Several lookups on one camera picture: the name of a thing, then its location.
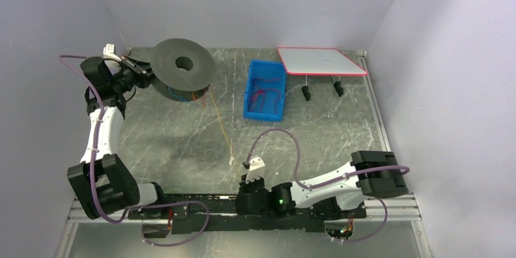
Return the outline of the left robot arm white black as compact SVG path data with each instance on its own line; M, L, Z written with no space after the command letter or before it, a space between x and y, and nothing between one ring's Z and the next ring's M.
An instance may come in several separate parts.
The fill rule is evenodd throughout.
M120 131L125 120L126 92L147 88L149 67L125 56L105 53L82 57L78 75L87 81L86 111L91 124L85 153L67 178L86 216L120 223L127 214L158 204L164 193L157 183L139 184L118 156ZM111 214L121 212L114 219Z

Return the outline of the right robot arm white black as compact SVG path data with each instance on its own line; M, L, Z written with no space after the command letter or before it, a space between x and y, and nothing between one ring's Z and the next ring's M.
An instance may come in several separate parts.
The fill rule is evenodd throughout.
M335 200L341 211L359 207L367 198L387 199L408 193L404 176L409 167L398 164L392 152L362 150L351 161L320 176L265 187L265 163L254 156L244 162L235 200L239 215L283 218L299 209L308 209L324 200Z

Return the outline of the grey perforated cable spool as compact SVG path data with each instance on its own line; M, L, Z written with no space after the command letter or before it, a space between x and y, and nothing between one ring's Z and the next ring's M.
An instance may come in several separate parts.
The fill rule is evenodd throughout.
M215 77L212 55L200 44L172 38L157 44L150 57L154 73L152 87L162 96L177 102L201 99Z

